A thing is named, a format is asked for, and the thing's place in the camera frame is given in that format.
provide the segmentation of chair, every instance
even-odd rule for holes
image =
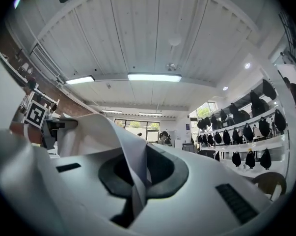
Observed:
[[[256,176],[252,181],[254,184],[258,184],[258,188],[261,189],[265,194],[270,194],[270,200],[272,199],[273,193],[277,185],[281,186],[280,196],[286,192],[286,181],[285,178],[277,172],[267,172],[259,176]]]

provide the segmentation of fluorescent light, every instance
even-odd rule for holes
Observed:
[[[20,2],[20,0],[14,0],[14,7],[15,7],[15,9],[17,8],[19,2]]]
[[[104,113],[122,114],[122,111],[118,110],[102,110]]]
[[[181,75],[166,75],[166,74],[153,74],[153,73],[129,73],[128,79],[130,81],[171,81],[179,82]]]
[[[162,116],[162,114],[153,114],[153,113],[139,113],[141,116]]]
[[[85,83],[85,82],[94,82],[94,78],[92,76],[86,76],[86,77],[66,81],[66,83],[70,85]]]

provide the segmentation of wooden chair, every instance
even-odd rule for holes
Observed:
[[[261,189],[265,194],[270,194],[270,200],[272,200],[273,193],[277,185],[281,186],[280,196],[286,192],[286,180],[277,172],[267,172],[259,176],[256,176],[252,181],[254,184],[258,184],[258,188]]]

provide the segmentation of brick wall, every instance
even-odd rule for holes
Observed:
[[[15,54],[18,52],[18,50],[19,48],[13,40],[13,38],[11,37],[7,28],[5,26],[2,27],[0,30],[0,51],[8,56],[8,62],[16,70],[18,69],[18,67],[20,67],[20,65],[24,64],[25,62],[27,62],[29,66],[31,66],[31,63],[28,61],[28,59],[25,57],[23,53],[20,53],[20,61],[18,61],[15,58]],[[23,77],[26,75],[25,72],[22,71],[19,71],[19,73]],[[56,110],[57,114],[61,115],[62,113],[66,113],[70,116],[78,117],[91,113],[89,110],[77,104],[75,101],[71,100],[69,97],[63,94],[57,87],[55,87],[52,83],[47,81],[36,69],[34,69],[32,77],[34,77],[36,82],[39,84],[39,90],[41,92],[45,93],[54,101],[60,100]],[[42,98],[40,104],[44,105],[44,103],[48,103],[49,106],[49,102],[45,101]]]

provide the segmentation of ceiling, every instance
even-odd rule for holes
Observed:
[[[95,82],[66,87],[97,110],[155,113],[163,107],[177,116],[213,96],[225,96],[221,83],[238,74],[234,67],[247,59],[242,43],[256,26],[225,1],[72,0],[58,5],[29,0],[9,24],[49,79],[92,75]],[[170,44],[175,38],[181,38],[177,46]],[[176,71],[168,71],[168,63]],[[183,78],[179,83],[130,82],[129,72]]]

